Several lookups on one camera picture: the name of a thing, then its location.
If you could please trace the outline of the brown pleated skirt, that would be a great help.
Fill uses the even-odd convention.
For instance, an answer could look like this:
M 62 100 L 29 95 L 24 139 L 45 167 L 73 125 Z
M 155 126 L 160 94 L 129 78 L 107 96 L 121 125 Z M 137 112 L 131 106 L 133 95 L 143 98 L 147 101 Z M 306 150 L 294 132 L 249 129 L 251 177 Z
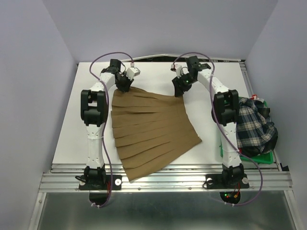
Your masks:
M 112 129 L 129 181 L 164 168 L 202 142 L 186 113 L 183 97 L 132 87 L 115 90 Z

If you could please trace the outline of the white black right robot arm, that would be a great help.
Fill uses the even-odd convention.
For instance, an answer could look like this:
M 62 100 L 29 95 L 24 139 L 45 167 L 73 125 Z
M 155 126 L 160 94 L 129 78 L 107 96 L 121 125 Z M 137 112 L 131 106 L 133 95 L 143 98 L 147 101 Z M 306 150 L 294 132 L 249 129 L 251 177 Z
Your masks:
M 212 118 L 217 124 L 221 137 L 223 152 L 222 172 L 209 174 L 203 184 L 205 189 L 232 189 L 242 185 L 246 176 L 244 166 L 237 147 L 236 124 L 239 117 L 238 91 L 231 90 L 215 77 L 215 65 L 200 63 L 197 56 L 186 60 L 187 72 L 184 67 L 171 64 L 171 71 L 176 73 L 172 79 L 175 97 L 182 96 L 191 89 L 195 82 L 201 83 L 210 94 Z

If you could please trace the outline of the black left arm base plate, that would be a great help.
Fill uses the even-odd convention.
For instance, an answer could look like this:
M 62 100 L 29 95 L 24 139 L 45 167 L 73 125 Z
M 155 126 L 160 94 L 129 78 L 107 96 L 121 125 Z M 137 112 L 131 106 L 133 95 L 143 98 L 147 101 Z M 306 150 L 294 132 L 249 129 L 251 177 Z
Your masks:
M 75 178 L 79 181 L 79 190 L 82 191 L 90 191 L 90 190 L 121 190 L 122 185 L 122 176 L 121 175 L 113 175 L 113 179 L 111 179 L 111 175 L 106 175 L 106 182 L 103 181 L 89 181 L 85 180 L 83 175 L 75 176 Z

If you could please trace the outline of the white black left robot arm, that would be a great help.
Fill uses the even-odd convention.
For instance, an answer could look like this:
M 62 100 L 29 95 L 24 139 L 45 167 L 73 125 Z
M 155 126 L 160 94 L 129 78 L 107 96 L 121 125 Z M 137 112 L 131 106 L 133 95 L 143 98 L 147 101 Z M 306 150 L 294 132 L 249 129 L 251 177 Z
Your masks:
M 103 69 L 98 81 L 88 90 L 81 91 L 81 120 L 86 127 L 88 140 L 88 157 L 83 175 L 76 176 L 80 190 L 108 190 L 114 184 L 111 175 L 106 173 L 104 149 L 104 129 L 109 112 L 108 90 L 116 85 L 121 92 L 128 92 L 134 77 L 140 70 L 134 63 L 121 71 L 123 63 L 111 59 L 107 68 Z

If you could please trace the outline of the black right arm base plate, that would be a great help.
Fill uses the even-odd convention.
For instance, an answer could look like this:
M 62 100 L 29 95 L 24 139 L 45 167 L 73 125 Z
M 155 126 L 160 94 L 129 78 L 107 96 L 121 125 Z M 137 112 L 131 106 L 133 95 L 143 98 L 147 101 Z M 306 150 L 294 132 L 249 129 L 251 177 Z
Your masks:
M 247 178 L 246 174 L 244 174 L 243 176 L 227 178 L 225 176 L 222 176 L 221 173 L 213 173 L 207 174 L 205 177 L 206 179 L 202 187 L 208 190 L 235 189 L 238 188 L 238 186 L 243 189 L 248 189 L 250 187 L 248 182 L 246 184 L 243 183 L 243 179 Z

